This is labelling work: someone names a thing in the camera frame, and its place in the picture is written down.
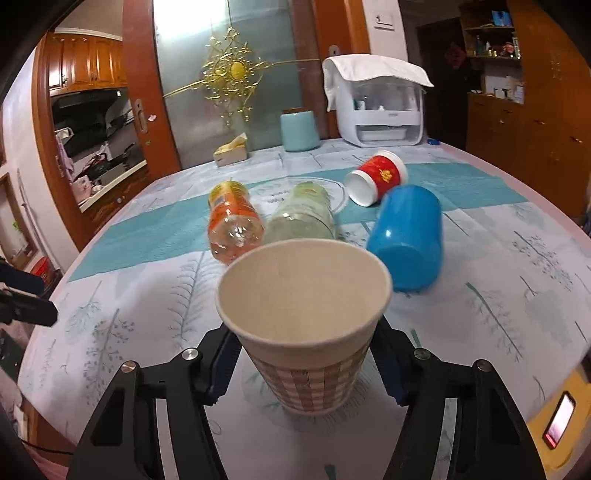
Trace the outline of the checkered paper cup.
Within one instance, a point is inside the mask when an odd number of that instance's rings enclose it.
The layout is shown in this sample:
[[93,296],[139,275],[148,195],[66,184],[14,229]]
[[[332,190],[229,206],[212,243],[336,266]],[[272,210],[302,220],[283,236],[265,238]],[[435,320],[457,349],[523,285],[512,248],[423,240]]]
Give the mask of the checkered paper cup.
[[387,267],[368,250],[293,239],[231,263],[215,306],[283,407],[318,416],[348,400],[392,294]]

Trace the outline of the orange clear plastic cup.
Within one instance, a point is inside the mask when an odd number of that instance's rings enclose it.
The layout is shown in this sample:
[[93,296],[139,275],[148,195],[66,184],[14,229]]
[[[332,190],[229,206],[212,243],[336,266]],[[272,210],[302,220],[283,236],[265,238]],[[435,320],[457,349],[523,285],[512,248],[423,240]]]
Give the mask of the orange clear plastic cup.
[[229,265],[259,247],[263,221],[250,203],[245,185],[231,180],[219,183],[209,193],[208,205],[207,239],[216,260]]

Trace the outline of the green clear plastic cup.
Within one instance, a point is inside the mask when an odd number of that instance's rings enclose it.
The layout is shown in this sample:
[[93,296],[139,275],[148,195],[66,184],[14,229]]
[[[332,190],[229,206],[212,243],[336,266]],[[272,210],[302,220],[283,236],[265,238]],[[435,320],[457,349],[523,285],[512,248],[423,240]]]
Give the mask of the green clear plastic cup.
[[263,244],[306,238],[335,239],[331,198],[315,182],[301,182],[291,189],[266,222]]

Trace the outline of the blue plastic cup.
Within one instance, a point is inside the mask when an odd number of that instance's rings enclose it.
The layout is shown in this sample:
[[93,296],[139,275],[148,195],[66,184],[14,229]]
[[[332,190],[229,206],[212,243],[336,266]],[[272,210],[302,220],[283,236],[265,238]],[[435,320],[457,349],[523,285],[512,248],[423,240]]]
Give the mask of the blue plastic cup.
[[367,249],[387,267],[393,288],[429,288],[443,265],[443,213],[437,196],[417,185],[391,190],[381,203]]

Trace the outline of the red paper cup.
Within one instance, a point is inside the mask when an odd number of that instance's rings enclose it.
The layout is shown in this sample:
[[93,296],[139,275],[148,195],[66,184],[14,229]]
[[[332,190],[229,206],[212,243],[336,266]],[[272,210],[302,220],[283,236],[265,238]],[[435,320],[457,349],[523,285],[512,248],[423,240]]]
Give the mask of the red paper cup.
[[379,150],[359,168],[346,174],[344,185],[353,203],[370,207],[394,187],[407,184],[408,180],[404,161],[390,150]]

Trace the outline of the red bucket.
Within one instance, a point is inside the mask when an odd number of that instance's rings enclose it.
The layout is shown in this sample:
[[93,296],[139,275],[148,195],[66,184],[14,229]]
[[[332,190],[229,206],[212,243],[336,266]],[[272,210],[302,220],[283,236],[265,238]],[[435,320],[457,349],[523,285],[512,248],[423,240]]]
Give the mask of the red bucket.
[[30,273],[43,280],[49,286],[54,279],[55,269],[48,256],[41,257],[31,268]]

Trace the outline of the smartphone lit screen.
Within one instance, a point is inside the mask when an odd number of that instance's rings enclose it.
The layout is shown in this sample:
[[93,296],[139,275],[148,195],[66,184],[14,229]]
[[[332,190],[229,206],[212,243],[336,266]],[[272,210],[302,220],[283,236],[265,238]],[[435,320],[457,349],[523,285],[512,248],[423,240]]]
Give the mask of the smartphone lit screen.
[[564,391],[544,431],[543,440],[550,450],[557,448],[574,414],[576,402],[568,391]]

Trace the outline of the patterned tablecloth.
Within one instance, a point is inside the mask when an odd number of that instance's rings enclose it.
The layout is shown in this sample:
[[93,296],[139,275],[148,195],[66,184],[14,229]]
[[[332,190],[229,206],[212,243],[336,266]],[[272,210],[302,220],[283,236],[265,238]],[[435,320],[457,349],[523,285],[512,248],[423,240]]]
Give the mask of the patterned tablecloth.
[[[521,413],[534,416],[590,343],[590,240],[552,203],[486,162],[445,145],[400,147],[413,184],[443,208],[444,264],[434,286],[397,293],[387,319],[440,359],[488,359]],[[301,181],[329,191],[338,236],[364,246],[377,212],[342,180],[370,150],[341,140],[308,153],[276,147],[245,162],[162,178],[131,200],[74,261],[54,291],[59,318],[36,328],[18,384],[35,409],[77,441],[120,365],[169,361],[218,326],[223,265],[206,238],[211,189],[235,180],[260,215]],[[344,406],[304,417],[280,405],[249,357],[208,410],[232,479],[380,479],[405,412],[372,359]]]

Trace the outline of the yellow tissue box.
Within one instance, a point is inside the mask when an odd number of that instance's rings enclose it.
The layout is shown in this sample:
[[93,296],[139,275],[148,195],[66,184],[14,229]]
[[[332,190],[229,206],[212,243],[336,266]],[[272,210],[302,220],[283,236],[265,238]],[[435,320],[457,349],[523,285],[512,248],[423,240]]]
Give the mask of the yellow tissue box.
[[213,153],[213,160],[218,167],[235,164],[249,158],[246,148],[247,136],[242,133],[226,144],[221,145]]

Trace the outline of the teal canister brown lid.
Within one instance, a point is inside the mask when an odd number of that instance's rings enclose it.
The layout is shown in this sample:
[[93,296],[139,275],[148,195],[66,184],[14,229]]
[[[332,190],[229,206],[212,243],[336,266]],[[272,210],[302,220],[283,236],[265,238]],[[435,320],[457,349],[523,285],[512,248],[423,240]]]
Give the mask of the teal canister brown lid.
[[321,145],[315,115],[311,110],[283,110],[280,115],[280,133],[283,149],[287,152],[310,151]]

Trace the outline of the glass door gold ornament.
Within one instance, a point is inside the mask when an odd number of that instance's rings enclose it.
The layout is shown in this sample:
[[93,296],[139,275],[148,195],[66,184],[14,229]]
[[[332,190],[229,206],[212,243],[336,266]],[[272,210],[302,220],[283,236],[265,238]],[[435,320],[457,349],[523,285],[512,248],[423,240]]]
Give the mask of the glass door gold ornament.
[[236,136],[280,145],[280,115],[303,103],[286,1],[156,1],[156,55],[182,168]]

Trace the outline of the white storage box appliance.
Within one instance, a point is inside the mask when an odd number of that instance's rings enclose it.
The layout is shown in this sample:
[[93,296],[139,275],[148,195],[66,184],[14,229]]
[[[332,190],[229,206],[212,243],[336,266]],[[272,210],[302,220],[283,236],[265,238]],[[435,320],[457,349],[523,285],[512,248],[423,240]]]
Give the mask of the white storage box appliance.
[[335,81],[339,135],[360,147],[417,145],[424,137],[424,90],[396,77]]

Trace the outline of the wooden side cabinet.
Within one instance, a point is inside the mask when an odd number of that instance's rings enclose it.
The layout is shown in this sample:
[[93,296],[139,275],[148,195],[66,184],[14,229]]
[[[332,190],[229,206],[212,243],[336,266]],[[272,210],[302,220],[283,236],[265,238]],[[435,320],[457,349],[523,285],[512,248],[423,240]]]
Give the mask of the wooden side cabinet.
[[522,102],[468,97],[468,152],[578,220],[589,203],[590,67],[534,1],[510,1],[521,53]]

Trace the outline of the white cloth cover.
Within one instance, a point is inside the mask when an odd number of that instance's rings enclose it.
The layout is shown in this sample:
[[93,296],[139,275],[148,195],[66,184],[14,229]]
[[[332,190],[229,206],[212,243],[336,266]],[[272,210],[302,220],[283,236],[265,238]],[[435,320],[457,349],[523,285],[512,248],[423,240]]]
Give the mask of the white cloth cover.
[[424,87],[434,86],[422,67],[398,58],[382,55],[346,54],[331,56],[322,61],[322,73],[324,74],[324,89],[328,101],[328,111],[335,111],[335,104],[337,104],[336,74],[339,74],[342,80],[348,82],[394,77]]

